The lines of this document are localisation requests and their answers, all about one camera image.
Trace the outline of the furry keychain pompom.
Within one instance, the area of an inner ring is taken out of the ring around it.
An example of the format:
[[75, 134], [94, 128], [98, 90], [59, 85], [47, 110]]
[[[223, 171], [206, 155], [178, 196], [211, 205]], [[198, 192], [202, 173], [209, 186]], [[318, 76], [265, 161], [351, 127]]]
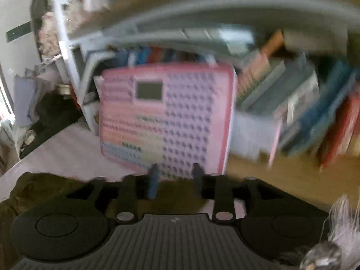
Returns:
[[329, 211], [329, 233], [304, 256], [300, 269], [359, 269], [359, 205], [342, 195]]

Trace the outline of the white metal bookshelf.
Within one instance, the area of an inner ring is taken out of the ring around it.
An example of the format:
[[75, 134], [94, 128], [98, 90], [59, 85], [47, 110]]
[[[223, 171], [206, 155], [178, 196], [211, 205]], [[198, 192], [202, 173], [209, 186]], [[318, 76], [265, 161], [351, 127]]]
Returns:
[[213, 51], [242, 29], [331, 32], [347, 50], [347, 35], [359, 31], [359, 0], [52, 0], [59, 46], [70, 79], [84, 94], [84, 60], [109, 44], [190, 45]]

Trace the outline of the brass bowl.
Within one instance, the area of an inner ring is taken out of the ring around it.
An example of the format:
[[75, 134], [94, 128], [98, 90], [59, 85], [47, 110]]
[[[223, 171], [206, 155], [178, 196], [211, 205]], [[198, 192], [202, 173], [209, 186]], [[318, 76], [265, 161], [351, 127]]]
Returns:
[[71, 96], [72, 87], [69, 84], [56, 84], [55, 91], [62, 96]]

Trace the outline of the pink cartoon desk mat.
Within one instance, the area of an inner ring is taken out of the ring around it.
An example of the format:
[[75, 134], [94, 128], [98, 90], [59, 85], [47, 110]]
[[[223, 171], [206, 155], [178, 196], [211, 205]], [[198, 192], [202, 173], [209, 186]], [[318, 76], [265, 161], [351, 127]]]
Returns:
[[26, 172], [52, 173], [83, 181], [105, 177], [109, 182], [145, 173], [103, 156], [99, 137], [77, 123], [48, 139], [1, 176], [1, 200], [9, 197], [18, 178]]

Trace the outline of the row of blue books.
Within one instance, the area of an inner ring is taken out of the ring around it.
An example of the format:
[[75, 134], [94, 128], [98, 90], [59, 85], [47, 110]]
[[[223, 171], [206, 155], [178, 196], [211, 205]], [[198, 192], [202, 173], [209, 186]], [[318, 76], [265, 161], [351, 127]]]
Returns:
[[[138, 50], [124, 50], [116, 56], [117, 68], [135, 67], [154, 63], [207, 63], [198, 54], [145, 47]], [[236, 73], [234, 107], [259, 116], [282, 117], [289, 101], [299, 93], [315, 91], [317, 98], [324, 98], [325, 92], [318, 88], [317, 73], [305, 56], [290, 62], [269, 61], [258, 54], [240, 73]]]

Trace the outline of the red thick dictionary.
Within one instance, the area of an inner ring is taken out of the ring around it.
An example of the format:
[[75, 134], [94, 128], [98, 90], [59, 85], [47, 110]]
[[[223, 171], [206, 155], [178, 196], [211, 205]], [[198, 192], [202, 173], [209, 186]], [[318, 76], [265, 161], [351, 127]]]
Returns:
[[359, 115], [359, 91], [349, 94], [336, 112], [323, 145], [320, 170], [327, 169], [342, 152], [346, 152]]

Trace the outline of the brown corduroy garment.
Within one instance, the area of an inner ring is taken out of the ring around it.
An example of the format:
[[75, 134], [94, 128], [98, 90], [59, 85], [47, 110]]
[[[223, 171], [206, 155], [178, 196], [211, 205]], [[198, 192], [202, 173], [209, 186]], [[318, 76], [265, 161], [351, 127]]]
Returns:
[[[72, 192], [84, 182], [50, 173], [21, 175], [7, 199], [1, 200], [1, 269], [10, 269], [19, 259], [11, 240], [10, 228], [14, 219], [31, 209], [65, 193]], [[139, 200], [137, 214], [192, 214], [207, 213], [212, 216], [213, 202], [202, 200], [195, 184], [189, 179], [160, 183], [153, 200]]]

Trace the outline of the folded lavender cloth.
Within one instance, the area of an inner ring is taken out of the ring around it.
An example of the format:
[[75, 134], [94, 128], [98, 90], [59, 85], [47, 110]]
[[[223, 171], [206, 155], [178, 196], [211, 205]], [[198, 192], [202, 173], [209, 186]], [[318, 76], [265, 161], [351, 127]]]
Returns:
[[47, 71], [38, 76], [15, 76], [13, 109], [19, 127], [31, 126], [39, 120], [35, 111], [37, 104], [59, 83], [62, 83], [62, 79], [55, 71]]

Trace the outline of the pink learning tablet toy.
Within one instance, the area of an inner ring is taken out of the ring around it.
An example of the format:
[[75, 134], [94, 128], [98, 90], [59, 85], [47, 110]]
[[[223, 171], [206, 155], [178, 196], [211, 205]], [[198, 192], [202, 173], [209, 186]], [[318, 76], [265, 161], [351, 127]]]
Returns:
[[166, 179], [194, 164], [221, 175], [231, 141], [237, 76], [228, 64], [154, 63], [105, 70], [99, 137], [103, 156]]

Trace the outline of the white card box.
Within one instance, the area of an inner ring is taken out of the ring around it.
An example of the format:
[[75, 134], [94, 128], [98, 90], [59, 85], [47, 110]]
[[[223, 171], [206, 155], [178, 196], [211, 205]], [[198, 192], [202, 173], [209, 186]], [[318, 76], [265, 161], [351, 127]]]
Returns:
[[268, 116], [235, 112], [232, 123], [230, 153], [253, 162], [268, 155], [270, 168], [275, 159], [282, 121]]

